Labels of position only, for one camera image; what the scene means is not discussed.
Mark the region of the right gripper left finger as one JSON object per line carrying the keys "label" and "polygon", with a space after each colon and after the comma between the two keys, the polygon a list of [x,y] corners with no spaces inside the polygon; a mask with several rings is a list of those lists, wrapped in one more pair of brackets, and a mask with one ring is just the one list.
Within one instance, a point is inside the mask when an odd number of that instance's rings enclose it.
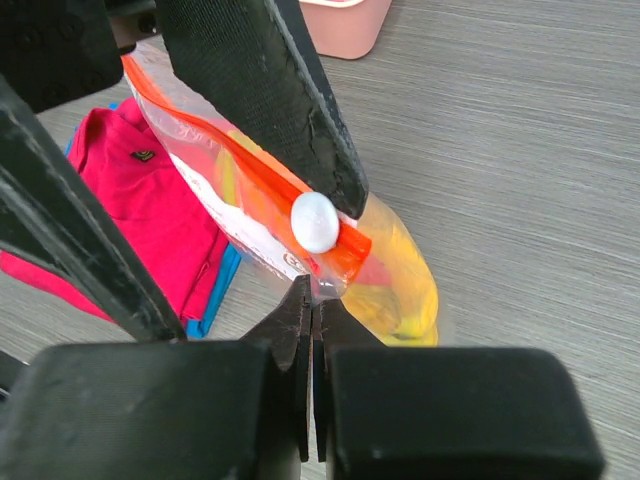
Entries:
{"label": "right gripper left finger", "polygon": [[306,277],[238,340],[70,344],[1,410],[5,479],[296,479],[308,459]]}

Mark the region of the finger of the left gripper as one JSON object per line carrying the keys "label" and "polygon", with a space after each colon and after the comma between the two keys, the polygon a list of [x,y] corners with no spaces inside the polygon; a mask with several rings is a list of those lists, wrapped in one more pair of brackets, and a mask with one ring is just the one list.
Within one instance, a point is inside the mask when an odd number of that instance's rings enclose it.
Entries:
{"label": "finger of the left gripper", "polygon": [[112,219],[30,107],[1,84],[1,201],[20,231],[1,247],[52,269],[138,341],[178,341],[183,327]]}
{"label": "finger of the left gripper", "polygon": [[369,185],[296,1],[159,1],[176,76],[352,219]]}

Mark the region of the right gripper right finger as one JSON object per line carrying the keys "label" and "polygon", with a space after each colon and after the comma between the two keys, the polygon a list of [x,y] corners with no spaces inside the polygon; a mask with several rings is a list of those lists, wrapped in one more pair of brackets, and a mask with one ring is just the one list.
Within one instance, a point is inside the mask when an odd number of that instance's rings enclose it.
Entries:
{"label": "right gripper right finger", "polygon": [[337,300],[311,314],[318,458],[331,479],[598,479],[565,365],[514,347],[388,347]]}

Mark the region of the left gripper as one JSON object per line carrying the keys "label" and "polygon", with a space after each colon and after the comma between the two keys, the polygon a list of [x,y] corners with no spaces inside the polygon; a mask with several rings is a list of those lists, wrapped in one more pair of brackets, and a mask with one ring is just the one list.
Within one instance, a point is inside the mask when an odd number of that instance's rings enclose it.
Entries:
{"label": "left gripper", "polygon": [[119,83],[121,57],[159,33],[153,1],[3,0],[1,76],[41,113]]}

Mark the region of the yellow fake banana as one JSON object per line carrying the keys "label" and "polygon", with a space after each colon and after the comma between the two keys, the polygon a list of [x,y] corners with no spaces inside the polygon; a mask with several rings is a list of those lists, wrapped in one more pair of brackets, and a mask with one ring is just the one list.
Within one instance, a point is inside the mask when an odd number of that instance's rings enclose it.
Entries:
{"label": "yellow fake banana", "polygon": [[388,345],[439,343],[437,286],[412,236],[397,217],[362,220],[372,240],[360,277],[346,290],[348,312]]}

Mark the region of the clear zip top bag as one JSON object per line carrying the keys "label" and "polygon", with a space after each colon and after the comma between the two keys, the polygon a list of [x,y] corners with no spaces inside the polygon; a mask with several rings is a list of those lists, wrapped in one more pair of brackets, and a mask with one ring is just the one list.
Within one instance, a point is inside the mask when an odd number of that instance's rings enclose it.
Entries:
{"label": "clear zip top bag", "polygon": [[166,52],[140,44],[122,64],[153,133],[243,254],[283,285],[309,275],[315,301],[341,299],[388,345],[438,344],[436,283],[391,208],[370,195],[359,219],[341,216],[331,250],[304,250],[291,229],[291,208],[310,187],[180,81]]}

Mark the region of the orange fake fruit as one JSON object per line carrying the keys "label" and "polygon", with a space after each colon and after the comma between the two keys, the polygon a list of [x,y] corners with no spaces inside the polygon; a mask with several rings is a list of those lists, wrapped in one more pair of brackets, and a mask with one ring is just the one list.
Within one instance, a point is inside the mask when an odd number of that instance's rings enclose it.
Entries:
{"label": "orange fake fruit", "polygon": [[289,225],[293,201],[301,191],[279,175],[263,178],[248,171],[243,171],[243,175],[246,178],[245,211],[265,226]]}

